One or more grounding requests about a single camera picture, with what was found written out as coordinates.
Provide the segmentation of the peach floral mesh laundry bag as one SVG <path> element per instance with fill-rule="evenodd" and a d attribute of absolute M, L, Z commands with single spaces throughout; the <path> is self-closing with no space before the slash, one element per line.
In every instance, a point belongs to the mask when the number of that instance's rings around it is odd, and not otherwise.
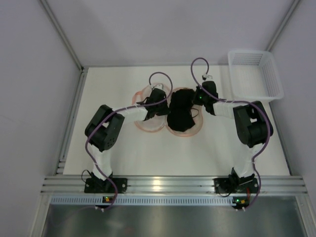
<path fill-rule="evenodd" d="M 164 85 L 164 92 L 166 93 L 166 95 L 169 95 L 169 94 L 172 95 L 172 92 L 177 91 L 179 89 L 186 88 L 186 87 L 178 87 L 173 90 L 170 90 L 165 84 L 163 85 Z M 136 92 L 132 98 L 132 103 L 134 104 L 134 103 L 143 101 L 146 97 L 150 96 L 151 91 L 152 90 L 149 85 L 149 86 L 146 86 L 143 90 Z M 170 104 L 170 100 L 171 100 L 171 96 L 167 99 L 168 107 Z M 176 136 L 190 137 L 197 134 L 201 130 L 202 125 L 203 125 L 202 107 L 198 105 L 193 105 L 191 112 L 192 112 L 194 122 L 196 124 L 194 127 L 187 130 L 186 132 L 177 132 L 177 131 L 171 130 L 167 125 L 167 115 L 159 116 L 159 117 L 155 116 L 152 119 L 146 120 L 146 121 L 136 121 L 134 124 L 136 125 L 136 127 L 138 127 L 140 130 L 144 132 L 153 133 L 153 132 L 158 132 L 162 130 L 163 128 L 167 128 L 170 133 Z"/>

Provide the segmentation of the black bra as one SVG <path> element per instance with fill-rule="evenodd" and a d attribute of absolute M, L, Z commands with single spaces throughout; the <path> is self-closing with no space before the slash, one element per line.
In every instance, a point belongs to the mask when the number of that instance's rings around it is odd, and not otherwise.
<path fill-rule="evenodd" d="M 172 92 L 167 115 L 167 125 L 171 130 L 186 132 L 195 126 L 191 109 L 193 108 L 193 89 L 183 88 Z"/>

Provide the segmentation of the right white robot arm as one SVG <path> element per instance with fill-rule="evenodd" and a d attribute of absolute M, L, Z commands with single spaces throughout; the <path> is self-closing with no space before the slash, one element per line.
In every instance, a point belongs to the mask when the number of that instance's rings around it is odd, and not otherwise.
<path fill-rule="evenodd" d="M 218 98 L 216 84 L 205 81 L 196 87 L 193 104 L 203 106 L 213 116 L 232 119 L 241 142 L 241 154 L 235 158 L 232 174 L 246 178 L 255 174 L 256 158 L 266 148 L 274 130 L 260 101 L 227 102 Z"/>

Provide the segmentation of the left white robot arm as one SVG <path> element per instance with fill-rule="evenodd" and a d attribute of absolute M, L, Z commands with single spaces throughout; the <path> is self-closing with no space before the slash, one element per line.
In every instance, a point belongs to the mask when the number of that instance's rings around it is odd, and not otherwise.
<path fill-rule="evenodd" d="M 117 110 L 107 105 L 99 107 L 84 131 L 87 137 L 85 148 L 93 160 L 93 177 L 102 182 L 110 179 L 113 172 L 109 150 L 117 141 L 122 126 L 168 115 L 167 98 L 165 91 L 153 88 L 144 101 L 129 107 Z"/>

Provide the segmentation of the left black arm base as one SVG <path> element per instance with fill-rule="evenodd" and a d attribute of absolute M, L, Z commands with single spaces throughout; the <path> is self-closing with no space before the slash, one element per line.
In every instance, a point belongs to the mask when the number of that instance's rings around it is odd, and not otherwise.
<path fill-rule="evenodd" d="M 118 193 L 124 193 L 127 190 L 127 181 L 126 178 L 113 178 L 113 183 L 116 185 Z M 97 177 L 87 178 L 84 187 L 84 193 L 87 194 L 114 194 L 115 187 L 109 180 L 101 180 Z"/>

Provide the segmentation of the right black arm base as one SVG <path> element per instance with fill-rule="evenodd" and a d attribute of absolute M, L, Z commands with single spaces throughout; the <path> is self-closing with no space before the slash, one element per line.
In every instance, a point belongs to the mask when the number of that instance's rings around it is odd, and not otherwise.
<path fill-rule="evenodd" d="M 217 194 L 245 194 L 250 191 L 254 194 L 259 189 L 259 184 L 256 178 L 248 177 L 225 177 L 214 179 L 215 193 Z"/>

